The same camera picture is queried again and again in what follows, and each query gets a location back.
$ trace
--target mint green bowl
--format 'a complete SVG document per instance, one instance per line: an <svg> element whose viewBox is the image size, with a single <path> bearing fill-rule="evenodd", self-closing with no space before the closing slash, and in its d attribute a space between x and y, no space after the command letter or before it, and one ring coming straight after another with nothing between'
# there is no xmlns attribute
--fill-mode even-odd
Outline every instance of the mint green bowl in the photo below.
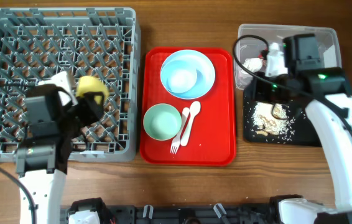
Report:
<svg viewBox="0 0 352 224"><path fill-rule="evenodd" d="M146 133L155 140L165 141L175 137L182 127L182 117L173 106L160 103L147 110L143 119Z"/></svg>

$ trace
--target green light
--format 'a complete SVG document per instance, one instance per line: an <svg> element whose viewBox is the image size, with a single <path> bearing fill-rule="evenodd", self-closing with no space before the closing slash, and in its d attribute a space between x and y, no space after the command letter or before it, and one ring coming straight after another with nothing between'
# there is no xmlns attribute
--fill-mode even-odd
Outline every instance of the green light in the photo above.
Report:
<svg viewBox="0 0 352 224"><path fill-rule="evenodd" d="M318 77L320 78L320 79L326 79L326 75L324 75L324 74L318 74Z"/></svg>

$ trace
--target light blue bowl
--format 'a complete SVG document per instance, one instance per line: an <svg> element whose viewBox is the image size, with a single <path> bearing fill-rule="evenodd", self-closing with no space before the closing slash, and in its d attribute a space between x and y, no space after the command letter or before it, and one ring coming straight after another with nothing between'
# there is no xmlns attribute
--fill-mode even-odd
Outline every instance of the light blue bowl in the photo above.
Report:
<svg viewBox="0 0 352 224"><path fill-rule="evenodd" d="M162 64L161 70L170 62L182 60L186 61L195 66L197 71L197 81L195 85L188 91L184 93L174 93L166 89L171 95L183 99L183 100L192 100L197 99L206 93L212 88L213 83L215 82L215 68L212 62L207 56L196 50L179 50L178 52L170 55Z"/></svg>
<svg viewBox="0 0 352 224"><path fill-rule="evenodd" d="M172 93L184 93L195 85L197 70L195 66L183 60L174 60L161 69L161 82Z"/></svg>

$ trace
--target red tray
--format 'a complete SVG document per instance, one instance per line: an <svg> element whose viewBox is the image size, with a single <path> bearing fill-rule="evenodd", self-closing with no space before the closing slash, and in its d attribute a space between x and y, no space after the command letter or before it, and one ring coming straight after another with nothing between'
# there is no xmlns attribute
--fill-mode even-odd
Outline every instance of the red tray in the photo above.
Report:
<svg viewBox="0 0 352 224"><path fill-rule="evenodd" d="M192 102L198 100L201 111L194 119L187 146L180 146L176 155L170 153L172 140L154 140L141 125L141 156L151 164L226 166L236 155L233 60L223 49L191 48L212 61L216 73L215 83L204 96L195 100L182 100L168 93L160 80L162 63L178 50L184 48L157 47L146 55L142 120L146 111L158 103L168 103L181 114L184 107L190 107Z"/></svg>

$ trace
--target wooden table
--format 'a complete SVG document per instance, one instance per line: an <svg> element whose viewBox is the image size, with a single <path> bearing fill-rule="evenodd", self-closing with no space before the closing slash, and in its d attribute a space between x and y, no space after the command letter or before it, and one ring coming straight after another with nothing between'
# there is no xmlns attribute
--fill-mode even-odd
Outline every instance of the wooden table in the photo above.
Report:
<svg viewBox="0 0 352 224"><path fill-rule="evenodd" d="M332 27L352 84L351 1L79 1L2 0L0 7L113 7L136 10L142 29L142 61L153 47L221 47L231 51L243 23ZM237 147L228 167L152 166L133 162L69 162L62 205L102 197L107 205L210 205L266 202L301 194L333 206L330 171L319 147L253 144L242 138L242 91L236 90ZM11 163L0 165L14 174ZM0 223L18 223L19 190L0 174Z"/></svg>

